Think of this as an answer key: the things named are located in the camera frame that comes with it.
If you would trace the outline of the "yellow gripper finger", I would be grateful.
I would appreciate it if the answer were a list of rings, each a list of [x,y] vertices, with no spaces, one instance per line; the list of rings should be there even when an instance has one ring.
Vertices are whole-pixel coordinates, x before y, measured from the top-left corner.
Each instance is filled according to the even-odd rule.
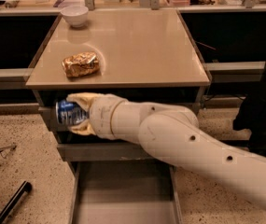
[[[92,111],[95,108],[96,101],[102,97],[104,95],[101,93],[79,92],[68,94],[66,101],[78,104],[84,111]]]
[[[71,133],[79,134],[79,135],[95,135],[95,131],[92,128],[90,121],[88,119],[84,120],[83,122],[79,123],[75,126],[69,126],[68,130]]]

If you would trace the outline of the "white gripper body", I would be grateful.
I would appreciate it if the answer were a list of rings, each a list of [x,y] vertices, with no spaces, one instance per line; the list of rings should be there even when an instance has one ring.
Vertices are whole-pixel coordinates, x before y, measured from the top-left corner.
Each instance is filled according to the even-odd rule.
[[[108,140],[125,140],[124,134],[113,133],[112,118],[117,107],[126,99],[113,94],[104,94],[93,99],[89,111],[90,125],[95,134]]]

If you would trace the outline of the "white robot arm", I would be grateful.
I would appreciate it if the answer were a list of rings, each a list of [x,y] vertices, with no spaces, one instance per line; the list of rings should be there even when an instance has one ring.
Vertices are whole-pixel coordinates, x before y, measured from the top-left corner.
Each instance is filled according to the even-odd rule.
[[[201,131],[187,107],[92,92],[71,93],[66,100],[89,113],[71,132],[139,145],[153,158],[212,178],[266,211],[266,158]]]

